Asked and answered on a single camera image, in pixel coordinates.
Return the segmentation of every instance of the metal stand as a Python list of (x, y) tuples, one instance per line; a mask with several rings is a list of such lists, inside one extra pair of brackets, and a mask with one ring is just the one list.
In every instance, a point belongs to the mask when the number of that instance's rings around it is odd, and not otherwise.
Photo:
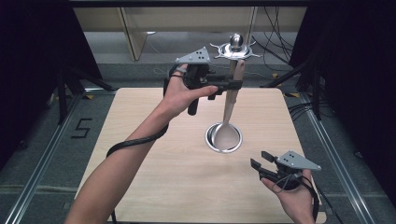
[(81, 95), (85, 89), (79, 82), (80, 78), (87, 79), (91, 83), (98, 87), (103, 88), (106, 91), (116, 91), (118, 88), (114, 88), (98, 78), (91, 77), (90, 75), (84, 73), (76, 67), (64, 67), (58, 74), (57, 86), (58, 86), (58, 96), (59, 96), (59, 124), (64, 121), (67, 116), (67, 102), (66, 102), (66, 92), (64, 85), (67, 85), (69, 90), (73, 94)]

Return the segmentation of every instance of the black handle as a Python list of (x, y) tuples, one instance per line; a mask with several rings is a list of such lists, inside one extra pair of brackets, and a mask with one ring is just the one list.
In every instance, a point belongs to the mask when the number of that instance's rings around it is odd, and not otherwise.
[(194, 101), (192, 101), (192, 103), (189, 105), (189, 109), (187, 110), (187, 112), (189, 113), (189, 115), (196, 115), (197, 113), (197, 107), (198, 107), (198, 101), (199, 99), (195, 99)]

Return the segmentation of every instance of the silver object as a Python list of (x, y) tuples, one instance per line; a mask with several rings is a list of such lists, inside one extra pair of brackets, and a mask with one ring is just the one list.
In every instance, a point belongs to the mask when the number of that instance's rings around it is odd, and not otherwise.
[(215, 58), (226, 58), (230, 60), (241, 60), (246, 59), (250, 56), (261, 57), (253, 53), (250, 46), (254, 45), (256, 42), (250, 45), (243, 44), (243, 37), (239, 34), (234, 34), (230, 37), (230, 43), (226, 43), (220, 46), (210, 44), (210, 46), (218, 48), (219, 55)]
[(206, 47), (203, 47), (181, 58), (176, 58), (175, 62), (188, 64), (210, 63), (210, 58)]
[(213, 124), (212, 126), (210, 126), (210, 127), (206, 130), (206, 133), (205, 133), (205, 141), (206, 141), (206, 144), (207, 144), (212, 150), (214, 150), (214, 151), (216, 151), (216, 152), (218, 152), (218, 153), (231, 153), (231, 152), (236, 151), (238, 148), (241, 147), (243, 137), (242, 137), (241, 131), (240, 131), (238, 128), (236, 128), (235, 126), (233, 126), (231, 123), (230, 123), (230, 126), (232, 126), (233, 128), (235, 128), (235, 131), (239, 134), (239, 141), (238, 141), (238, 144), (236, 144), (236, 146), (234, 146), (234, 147), (227, 148), (227, 149), (219, 149), (219, 148), (216, 148), (216, 146), (214, 145), (214, 142), (213, 142), (213, 132), (218, 128), (218, 126), (219, 126), (220, 124), (221, 124), (221, 122), (215, 123), (215, 124)]
[[(245, 61), (239, 60), (233, 71), (233, 80), (243, 80), (245, 73)], [(238, 91), (227, 90), (224, 104), (223, 122), (216, 127), (212, 133), (212, 142), (220, 150), (232, 148), (240, 143), (241, 134), (230, 124), (230, 118), (233, 113), (233, 106), (236, 103)]]
[(312, 161), (309, 161), (306, 158), (300, 156), (293, 150), (290, 150), (283, 156), (277, 158), (277, 162), (288, 167), (292, 167), (294, 169), (308, 169), (314, 171), (321, 170), (321, 167), (319, 165), (316, 165)]

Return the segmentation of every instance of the person's arm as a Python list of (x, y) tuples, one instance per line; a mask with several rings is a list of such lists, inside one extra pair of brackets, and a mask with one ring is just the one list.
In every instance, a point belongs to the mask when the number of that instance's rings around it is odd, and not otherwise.
[[(211, 95), (217, 89), (211, 86), (189, 90), (180, 77), (171, 77), (161, 102), (126, 140), (158, 133), (194, 99)], [(84, 183), (65, 223), (105, 223), (131, 185), (153, 144), (154, 141), (123, 148), (106, 158)]]
[[(303, 170), (303, 176), (311, 180), (311, 171)], [(310, 183), (303, 178), (303, 181), (308, 186)], [(282, 204), (283, 210), (286, 214), (298, 224), (312, 224), (315, 223), (312, 216), (312, 196), (309, 190), (304, 186), (299, 186), (293, 190), (281, 190), (280, 187), (269, 179), (263, 178), (262, 183), (270, 190), (272, 190)]]

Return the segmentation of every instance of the forearm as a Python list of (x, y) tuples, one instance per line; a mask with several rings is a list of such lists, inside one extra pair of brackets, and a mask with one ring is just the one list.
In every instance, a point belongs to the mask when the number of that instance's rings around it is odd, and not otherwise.
[[(126, 140), (158, 133), (174, 117), (159, 104)], [(115, 151), (90, 175), (81, 188), (66, 223), (104, 223), (131, 185), (154, 141)]]

